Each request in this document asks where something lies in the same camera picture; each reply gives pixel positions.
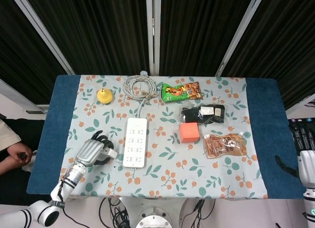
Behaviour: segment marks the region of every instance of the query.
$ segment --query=black package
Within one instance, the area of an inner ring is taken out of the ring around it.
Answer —
[[[224,123],[224,105],[203,105],[182,109],[182,118],[185,123],[198,124]]]

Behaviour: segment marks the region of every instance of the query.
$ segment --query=white cable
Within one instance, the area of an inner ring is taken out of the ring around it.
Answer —
[[[146,82],[149,86],[149,90],[141,91],[140,95],[136,95],[133,91],[133,86],[136,82]],[[140,111],[144,104],[146,104],[147,101],[151,98],[157,96],[157,86],[155,82],[150,77],[142,75],[134,75],[128,77],[124,83],[124,91],[131,99],[141,101],[137,112],[138,118],[140,118]]]

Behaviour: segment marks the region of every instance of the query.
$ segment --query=green snack package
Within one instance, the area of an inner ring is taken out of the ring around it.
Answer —
[[[161,96],[164,102],[202,99],[198,82],[177,85],[175,87],[164,83],[162,84]]]

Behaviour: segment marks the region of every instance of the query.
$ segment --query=label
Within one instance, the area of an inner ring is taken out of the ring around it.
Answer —
[[[221,108],[216,108],[216,116],[221,116]]]
[[[201,106],[200,107],[200,114],[201,115],[214,115],[214,109],[210,106]]]

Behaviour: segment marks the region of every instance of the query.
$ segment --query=packaged food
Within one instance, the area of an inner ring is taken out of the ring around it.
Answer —
[[[162,84],[161,96],[164,102],[202,99],[198,82],[182,84],[175,87],[164,83]]]
[[[180,122],[198,124],[224,123],[225,106],[220,104],[182,107]]]
[[[224,136],[204,135],[204,146],[208,158],[219,158],[222,155],[245,156],[245,142],[240,134],[229,133]]]

